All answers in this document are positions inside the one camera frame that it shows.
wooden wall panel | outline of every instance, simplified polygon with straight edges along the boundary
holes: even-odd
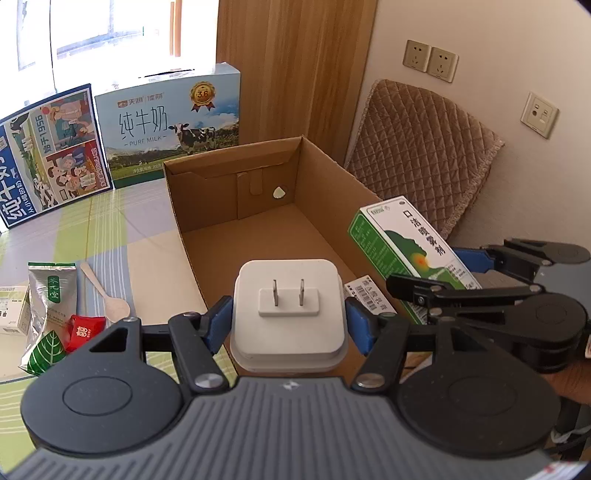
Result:
[[[220,0],[217,60],[242,73],[241,144],[307,135],[343,163],[377,0]]]

white wall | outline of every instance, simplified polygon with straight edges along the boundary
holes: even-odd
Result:
[[[402,65],[409,38],[459,55],[452,84]],[[576,1],[380,0],[351,144],[380,78],[450,98],[506,142],[453,245],[513,236],[591,249],[591,16]],[[560,109],[549,140],[519,121],[529,90]]]

green leaf packet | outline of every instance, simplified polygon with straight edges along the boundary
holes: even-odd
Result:
[[[76,314],[76,264],[29,263],[31,325],[19,367],[41,375],[66,356]]]

quilted cushion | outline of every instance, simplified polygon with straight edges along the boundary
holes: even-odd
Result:
[[[378,80],[345,168],[381,199],[404,195],[447,238],[503,143],[451,100]]]

brown cardboard box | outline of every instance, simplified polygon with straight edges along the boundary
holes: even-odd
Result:
[[[384,281],[347,230],[360,207],[379,201],[303,137],[177,158],[164,164],[187,256],[208,306],[232,295],[249,260],[325,258],[343,283]],[[281,187],[281,199],[273,192]],[[351,381],[363,358],[349,353],[332,372]]]

